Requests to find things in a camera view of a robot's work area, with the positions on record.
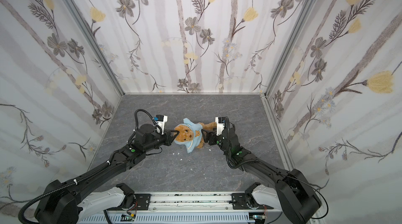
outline gray marble tabletop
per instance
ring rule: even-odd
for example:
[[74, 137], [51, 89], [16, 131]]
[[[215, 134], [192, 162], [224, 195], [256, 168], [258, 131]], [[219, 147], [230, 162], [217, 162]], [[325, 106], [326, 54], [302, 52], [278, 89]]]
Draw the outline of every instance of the gray marble tabletop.
[[[228, 116], [236, 125], [242, 146], [261, 160], [283, 168], [259, 95], [125, 95], [91, 167], [106, 161], [112, 151], [126, 144], [135, 128], [136, 109], [145, 109], [153, 116], [168, 116], [166, 129], [174, 129], [186, 117], [194, 123], [210, 123], [216, 116]], [[138, 113], [138, 118], [140, 126], [150, 123], [144, 113]], [[184, 145], [175, 143], [162, 148], [161, 154], [146, 157], [96, 191], [121, 182], [134, 191], [244, 191], [254, 182], [261, 182], [252, 174], [230, 169], [217, 146], [206, 144], [190, 154]]]

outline floral wallpaper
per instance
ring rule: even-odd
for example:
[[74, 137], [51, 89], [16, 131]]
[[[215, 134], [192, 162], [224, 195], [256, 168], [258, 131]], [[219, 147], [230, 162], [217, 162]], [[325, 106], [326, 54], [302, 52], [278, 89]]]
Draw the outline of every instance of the floral wallpaper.
[[127, 93], [263, 93], [305, 0], [74, 0]]
[[18, 223], [49, 182], [87, 171], [120, 95], [62, 0], [0, 2], [0, 219]]
[[317, 0], [269, 94], [327, 224], [400, 222], [401, 23], [400, 0]]

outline teddy bear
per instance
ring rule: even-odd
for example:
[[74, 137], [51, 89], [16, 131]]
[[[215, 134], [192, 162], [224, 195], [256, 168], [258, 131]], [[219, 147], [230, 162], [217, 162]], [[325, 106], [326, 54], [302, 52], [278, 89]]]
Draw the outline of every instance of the teddy bear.
[[183, 144], [186, 146], [187, 153], [194, 150], [195, 147], [202, 148], [204, 145], [204, 138], [201, 129], [212, 131], [216, 128], [216, 122], [209, 124], [191, 122], [188, 118], [183, 119], [183, 124], [179, 124], [174, 129], [179, 131], [179, 134], [174, 139], [176, 144]]

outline teddy bear's head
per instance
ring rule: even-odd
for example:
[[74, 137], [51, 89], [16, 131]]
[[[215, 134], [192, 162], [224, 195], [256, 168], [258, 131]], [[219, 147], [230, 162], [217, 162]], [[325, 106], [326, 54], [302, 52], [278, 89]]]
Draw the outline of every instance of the teddy bear's head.
[[194, 132], [185, 125], [178, 125], [174, 128], [176, 131], [179, 131], [179, 134], [174, 139], [178, 142], [192, 141], [194, 138]]

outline metal corner post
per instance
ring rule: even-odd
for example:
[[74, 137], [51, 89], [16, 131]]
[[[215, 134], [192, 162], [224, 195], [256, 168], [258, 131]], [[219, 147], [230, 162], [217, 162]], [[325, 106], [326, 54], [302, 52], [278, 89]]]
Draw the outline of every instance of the metal corner post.
[[73, 0], [63, 0], [64, 4], [67, 6], [68, 10], [70, 11], [70, 14], [73, 16], [74, 21], [77, 23], [78, 27], [80, 28], [81, 32], [85, 36], [86, 40], [88, 41], [89, 45], [91, 46], [92, 50], [95, 52], [95, 54], [98, 56], [98, 59], [103, 66], [103, 69], [106, 71], [107, 75], [109, 76], [111, 82], [119, 92], [119, 94], [122, 96], [124, 95], [123, 88], [120, 86], [120, 83], [118, 82], [116, 76], [114, 75], [112, 69], [110, 68], [109, 64], [107, 63], [107, 60], [105, 56], [103, 55], [102, 51], [100, 50], [95, 37], [89, 30], [88, 26], [86, 25], [86, 21], [81, 15], [77, 5]]
[[279, 75], [280, 75], [286, 61], [289, 58], [291, 50], [293, 49], [294, 44], [296, 43], [296, 40], [297, 40], [298, 36], [300, 35], [311, 10], [313, 9], [315, 1], [316, 0], [305, 0], [305, 4], [302, 7], [302, 10], [301, 10], [300, 15], [296, 21], [296, 24], [292, 30], [292, 33], [291, 33], [289, 39], [287, 40], [287, 43], [282, 51], [281, 57], [279, 58], [279, 62], [278, 62], [277, 66], [274, 70], [274, 73], [268, 83], [267, 90], [265, 91], [265, 97], [268, 97], [268, 95], [271, 93], [272, 89], [274, 88], [275, 83], [278, 80]]

